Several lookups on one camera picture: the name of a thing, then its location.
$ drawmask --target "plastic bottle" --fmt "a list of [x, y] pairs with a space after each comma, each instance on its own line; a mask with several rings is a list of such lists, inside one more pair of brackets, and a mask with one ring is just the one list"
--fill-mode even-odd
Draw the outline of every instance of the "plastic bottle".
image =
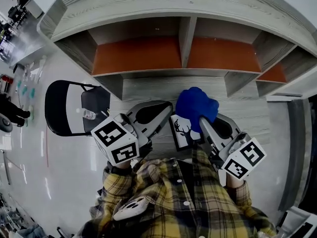
[[94, 120], [96, 119], [96, 114], [88, 109], [85, 108], [79, 108], [76, 109], [76, 112], [81, 114], [83, 118], [89, 119], [89, 120]]

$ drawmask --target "deer picture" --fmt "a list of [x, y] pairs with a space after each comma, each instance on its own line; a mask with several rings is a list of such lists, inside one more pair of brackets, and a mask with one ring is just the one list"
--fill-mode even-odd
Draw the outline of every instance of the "deer picture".
[[187, 125], [188, 131], [185, 132], [184, 129], [179, 130], [179, 124], [178, 124], [178, 119], [175, 121], [174, 123], [174, 128], [176, 132], [180, 132], [180, 134], [182, 136], [184, 136], [186, 138], [186, 142], [188, 145], [193, 145], [194, 144], [194, 140], [192, 139], [192, 137], [190, 136], [190, 132], [192, 131], [192, 129], [190, 129]]

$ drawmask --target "brown shelf board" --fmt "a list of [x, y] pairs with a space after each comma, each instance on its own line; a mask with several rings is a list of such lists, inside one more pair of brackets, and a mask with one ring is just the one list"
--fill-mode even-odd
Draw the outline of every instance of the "brown shelf board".
[[141, 37], [99, 45], [92, 75], [181, 67], [178, 37]]
[[194, 37], [187, 68], [227, 69], [261, 73], [251, 44], [224, 39]]
[[257, 78], [259, 81], [287, 83], [282, 64], [279, 62], [263, 75]]

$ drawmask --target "plaid shirt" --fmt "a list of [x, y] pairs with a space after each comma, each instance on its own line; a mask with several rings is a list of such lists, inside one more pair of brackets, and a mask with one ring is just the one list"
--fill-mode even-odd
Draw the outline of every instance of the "plaid shirt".
[[[102, 195], [90, 209], [92, 220], [78, 236], [242, 238], [257, 237], [258, 231], [275, 235], [267, 216], [251, 207], [246, 182], [237, 189], [222, 187], [201, 149], [193, 150], [192, 163], [195, 204], [186, 184], [179, 182], [183, 176], [176, 159], [147, 161], [137, 173], [127, 176], [105, 170]], [[121, 206], [139, 196], [150, 202], [144, 213], [121, 221], [112, 219]]]

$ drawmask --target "blue cloth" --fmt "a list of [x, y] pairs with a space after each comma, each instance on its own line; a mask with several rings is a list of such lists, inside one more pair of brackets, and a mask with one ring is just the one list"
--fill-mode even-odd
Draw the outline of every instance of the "blue cloth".
[[191, 87], [180, 93], [175, 113], [183, 118], [189, 119], [192, 130], [202, 133], [199, 126], [199, 118], [204, 116], [213, 122], [218, 114], [219, 103], [211, 99], [198, 87]]

